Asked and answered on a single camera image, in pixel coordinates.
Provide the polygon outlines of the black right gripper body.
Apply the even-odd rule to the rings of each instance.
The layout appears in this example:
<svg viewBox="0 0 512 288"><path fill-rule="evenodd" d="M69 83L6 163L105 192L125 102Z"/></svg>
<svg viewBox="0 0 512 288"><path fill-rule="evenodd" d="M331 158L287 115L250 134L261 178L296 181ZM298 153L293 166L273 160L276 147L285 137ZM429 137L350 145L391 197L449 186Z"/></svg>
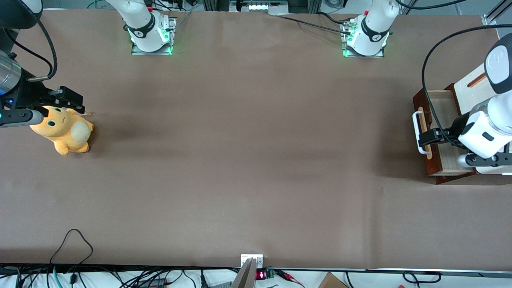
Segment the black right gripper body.
<svg viewBox="0 0 512 288"><path fill-rule="evenodd" d="M4 94L4 108L7 109L33 109L35 106L51 106L57 103L51 89L42 82L28 82L27 78L33 76L22 70L18 83L9 92Z"/></svg>

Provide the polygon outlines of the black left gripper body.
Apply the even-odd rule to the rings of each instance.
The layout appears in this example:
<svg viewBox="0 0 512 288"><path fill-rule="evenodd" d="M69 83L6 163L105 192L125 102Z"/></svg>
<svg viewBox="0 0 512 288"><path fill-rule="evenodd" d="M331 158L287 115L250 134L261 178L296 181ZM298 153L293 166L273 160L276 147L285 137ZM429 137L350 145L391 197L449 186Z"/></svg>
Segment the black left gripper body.
<svg viewBox="0 0 512 288"><path fill-rule="evenodd" d="M468 122L469 116L459 116L455 118L452 122L445 122L443 119L441 119L439 128L443 129L443 131L446 133L447 137L442 137L443 139L439 144L445 144L448 143L453 146L453 144L448 141L450 139L452 142L456 144L459 148L466 148L466 146L458 139L458 137L463 132L464 128L466 127L466 124Z"/></svg>

